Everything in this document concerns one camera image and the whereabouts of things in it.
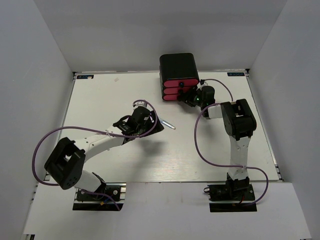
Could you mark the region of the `light blue clip pen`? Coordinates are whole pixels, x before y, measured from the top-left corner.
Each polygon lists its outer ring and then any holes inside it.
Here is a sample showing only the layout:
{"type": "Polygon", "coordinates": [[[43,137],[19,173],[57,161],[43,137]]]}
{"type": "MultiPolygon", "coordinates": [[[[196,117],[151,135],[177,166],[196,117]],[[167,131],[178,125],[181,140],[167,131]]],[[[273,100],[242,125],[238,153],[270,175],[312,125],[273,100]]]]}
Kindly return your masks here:
{"type": "Polygon", "coordinates": [[[162,119],[160,122],[161,122],[164,126],[170,128],[170,129],[173,129],[173,130],[176,129],[175,126],[173,126],[171,123],[169,123],[169,122],[167,122],[167,121],[165,121],[165,120],[163,120],[163,119],[162,119]]]}

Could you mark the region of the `pink drawer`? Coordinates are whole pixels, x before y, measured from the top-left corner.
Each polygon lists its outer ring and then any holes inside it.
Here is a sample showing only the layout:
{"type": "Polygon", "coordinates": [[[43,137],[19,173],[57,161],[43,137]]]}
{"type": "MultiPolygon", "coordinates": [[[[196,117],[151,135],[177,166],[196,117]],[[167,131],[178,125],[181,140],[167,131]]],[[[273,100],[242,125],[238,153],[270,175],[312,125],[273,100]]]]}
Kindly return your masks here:
{"type": "Polygon", "coordinates": [[[199,80],[196,78],[177,78],[167,79],[163,82],[163,86],[166,88],[184,88],[190,86],[196,86],[199,80]]]}
{"type": "Polygon", "coordinates": [[[192,86],[185,86],[185,87],[167,87],[163,90],[164,95],[180,95],[182,93],[186,93],[192,86]]]}
{"type": "Polygon", "coordinates": [[[162,96],[162,100],[165,102],[181,102],[184,94],[165,94],[162,96]]]}

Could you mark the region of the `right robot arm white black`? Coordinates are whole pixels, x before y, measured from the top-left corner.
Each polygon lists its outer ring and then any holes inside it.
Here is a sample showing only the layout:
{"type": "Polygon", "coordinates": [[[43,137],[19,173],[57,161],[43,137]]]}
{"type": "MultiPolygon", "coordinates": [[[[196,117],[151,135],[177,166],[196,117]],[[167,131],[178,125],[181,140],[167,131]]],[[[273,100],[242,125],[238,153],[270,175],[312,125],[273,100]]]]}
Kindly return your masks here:
{"type": "Polygon", "coordinates": [[[200,117],[207,120],[221,118],[225,132],[230,140],[230,163],[220,165],[228,168],[227,180],[231,181],[225,188],[226,195],[236,200],[244,193],[241,183],[249,183],[247,170],[248,148],[251,137],[257,129],[257,121],[246,99],[233,102],[216,103],[215,89],[212,86],[198,88],[193,86],[188,91],[178,91],[177,100],[190,107],[200,107],[200,117]]]}

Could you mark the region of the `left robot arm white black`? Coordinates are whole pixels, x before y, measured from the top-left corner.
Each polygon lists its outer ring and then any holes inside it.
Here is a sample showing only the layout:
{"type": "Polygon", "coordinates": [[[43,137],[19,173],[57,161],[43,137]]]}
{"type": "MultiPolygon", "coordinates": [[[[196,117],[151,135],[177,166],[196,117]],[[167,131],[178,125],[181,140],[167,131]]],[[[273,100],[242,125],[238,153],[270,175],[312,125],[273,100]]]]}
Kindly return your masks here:
{"type": "Polygon", "coordinates": [[[94,134],[77,140],[60,139],[44,168],[63,189],[72,187],[88,191],[99,200],[105,196],[107,183],[96,173],[84,170],[84,164],[94,156],[120,147],[140,136],[147,137],[164,130],[153,110],[139,106],[131,115],[113,123],[106,133],[94,134]]]}

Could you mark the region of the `black drawer cabinet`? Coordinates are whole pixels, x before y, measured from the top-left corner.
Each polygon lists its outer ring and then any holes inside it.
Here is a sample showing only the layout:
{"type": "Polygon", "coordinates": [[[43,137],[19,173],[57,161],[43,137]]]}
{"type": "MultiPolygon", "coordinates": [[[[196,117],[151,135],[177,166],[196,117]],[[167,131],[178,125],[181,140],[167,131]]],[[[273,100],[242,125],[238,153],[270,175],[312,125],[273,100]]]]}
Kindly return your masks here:
{"type": "Polygon", "coordinates": [[[163,81],[176,79],[199,79],[192,53],[163,54],[159,58],[160,78],[163,81]]]}

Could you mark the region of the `right blue table sticker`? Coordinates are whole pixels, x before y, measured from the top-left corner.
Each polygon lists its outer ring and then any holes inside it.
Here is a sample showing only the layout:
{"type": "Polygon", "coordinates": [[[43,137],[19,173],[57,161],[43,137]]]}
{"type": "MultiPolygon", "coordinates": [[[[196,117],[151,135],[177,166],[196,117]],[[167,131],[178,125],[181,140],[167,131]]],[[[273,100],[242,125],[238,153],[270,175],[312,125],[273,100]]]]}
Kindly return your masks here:
{"type": "Polygon", "coordinates": [[[245,77],[245,73],[244,72],[227,72],[227,75],[229,77],[245,77]]]}

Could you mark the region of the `blue table sticker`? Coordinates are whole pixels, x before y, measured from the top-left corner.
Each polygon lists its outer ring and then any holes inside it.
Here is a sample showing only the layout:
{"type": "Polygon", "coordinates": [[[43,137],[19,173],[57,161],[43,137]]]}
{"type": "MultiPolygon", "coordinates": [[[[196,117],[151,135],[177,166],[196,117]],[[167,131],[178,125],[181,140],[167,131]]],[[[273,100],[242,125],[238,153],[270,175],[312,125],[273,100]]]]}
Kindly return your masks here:
{"type": "Polygon", "coordinates": [[[244,72],[227,72],[227,75],[229,77],[245,77],[245,73],[244,72]]]}
{"type": "Polygon", "coordinates": [[[81,79],[81,80],[87,80],[87,79],[93,79],[94,75],[93,74],[85,74],[85,75],[77,75],[76,79],[81,79]]]}

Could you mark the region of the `left blue table sticker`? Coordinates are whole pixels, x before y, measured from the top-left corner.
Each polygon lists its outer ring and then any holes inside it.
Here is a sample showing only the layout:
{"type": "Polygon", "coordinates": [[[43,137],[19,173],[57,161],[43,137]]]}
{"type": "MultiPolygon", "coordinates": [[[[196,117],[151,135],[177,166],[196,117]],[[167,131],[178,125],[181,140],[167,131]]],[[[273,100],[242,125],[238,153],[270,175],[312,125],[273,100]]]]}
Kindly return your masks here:
{"type": "Polygon", "coordinates": [[[94,75],[93,74],[85,74],[85,75],[77,75],[76,79],[81,79],[81,80],[87,80],[87,79],[93,79],[94,75]]]}

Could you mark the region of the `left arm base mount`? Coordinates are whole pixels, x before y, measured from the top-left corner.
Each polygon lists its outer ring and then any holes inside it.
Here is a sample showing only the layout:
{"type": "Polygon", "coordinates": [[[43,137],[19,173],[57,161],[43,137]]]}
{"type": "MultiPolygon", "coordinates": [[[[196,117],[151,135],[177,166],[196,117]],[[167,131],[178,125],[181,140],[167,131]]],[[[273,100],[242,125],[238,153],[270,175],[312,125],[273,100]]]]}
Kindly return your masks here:
{"type": "Polygon", "coordinates": [[[100,194],[77,190],[73,202],[73,211],[117,212],[125,202],[126,184],[108,183],[100,194]]]}

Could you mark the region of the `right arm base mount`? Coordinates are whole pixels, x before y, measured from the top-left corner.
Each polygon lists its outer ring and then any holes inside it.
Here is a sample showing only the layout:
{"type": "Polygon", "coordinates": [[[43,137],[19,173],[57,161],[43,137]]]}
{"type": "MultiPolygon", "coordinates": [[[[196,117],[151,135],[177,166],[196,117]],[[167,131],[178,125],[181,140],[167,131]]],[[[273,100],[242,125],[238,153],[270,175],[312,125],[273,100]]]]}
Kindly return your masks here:
{"type": "Polygon", "coordinates": [[[203,189],[209,197],[211,213],[249,213],[257,212],[257,205],[250,204],[256,200],[252,184],[240,192],[231,195],[224,184],[211,184],[203,189]]]}

